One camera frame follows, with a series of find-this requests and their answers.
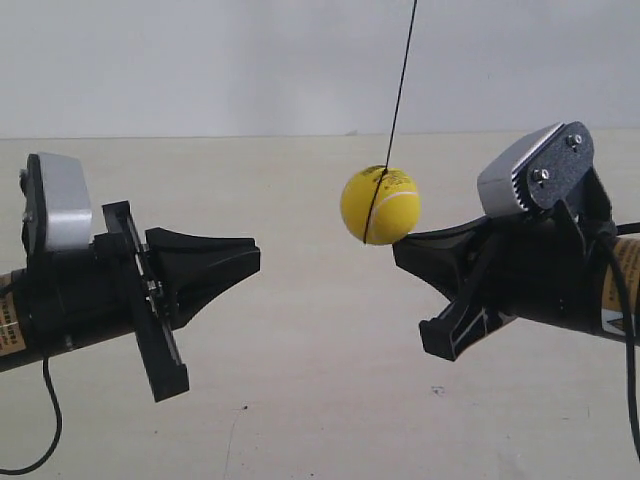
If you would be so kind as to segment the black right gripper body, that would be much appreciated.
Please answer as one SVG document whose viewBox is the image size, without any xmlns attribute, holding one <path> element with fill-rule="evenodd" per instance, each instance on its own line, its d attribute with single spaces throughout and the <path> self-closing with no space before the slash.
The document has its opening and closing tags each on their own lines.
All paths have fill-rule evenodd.
<svg viewBox="0 0 640 480">
<path fill-rule="evenodd" d="M 456 236 L 476 252 L 449 305 L 419 324 L 426 353 L 454 361 L 516 318 L 606 338 L 600 310 L 611 221 L 575 221 L 565 208 L 536 222 L 484 223 Z"/>
</svg>

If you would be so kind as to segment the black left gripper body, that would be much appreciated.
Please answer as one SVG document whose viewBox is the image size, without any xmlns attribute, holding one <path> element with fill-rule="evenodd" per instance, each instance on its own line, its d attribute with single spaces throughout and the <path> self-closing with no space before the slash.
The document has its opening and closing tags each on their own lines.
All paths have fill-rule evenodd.
<svg viewBox="0 0 640 480">
<path fill-rule="evenodd" d="M 156 309 L 155 280 L 144 260 L 126 201 L 102 208 L 107 230 L 84 249 L 47 252 L 27 260 L 29 307 L 36 342 L 57 356 L 134 334 L 155 401 L 189 389 L 166 320 Z"/>
</svg>

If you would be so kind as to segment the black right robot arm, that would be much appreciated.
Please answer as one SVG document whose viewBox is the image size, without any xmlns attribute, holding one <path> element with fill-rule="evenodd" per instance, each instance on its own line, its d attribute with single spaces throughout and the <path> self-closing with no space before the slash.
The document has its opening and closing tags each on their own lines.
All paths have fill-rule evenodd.
<svg viewBox="0 0 640 480">
<path fill-rule="evenodd" d="M 559 203 L 538 218 L 409 234 L 392 250 L 447 299 L 418 329 L 426 353 L 455 361 L 516 319 L 637 345 L 639 243 L 626 233 Z"/>
</svg>

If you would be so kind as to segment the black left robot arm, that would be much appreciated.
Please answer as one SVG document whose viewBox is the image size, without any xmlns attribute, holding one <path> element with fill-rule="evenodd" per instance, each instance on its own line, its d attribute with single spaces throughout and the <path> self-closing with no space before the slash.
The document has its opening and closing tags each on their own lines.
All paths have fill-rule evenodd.
<svg viewBox="0 0 640 480">
<path fill-rule="evenodd" d="M 1 278 L 1 368 L 134 334 L 155 401 L 189 389 L 173 336 L 260 269 L 252 238 L 155 227 L 140 236 L 126 201 L 103 208 L 107 230 L 85 248 L 39 252 Z"/>
</svg>

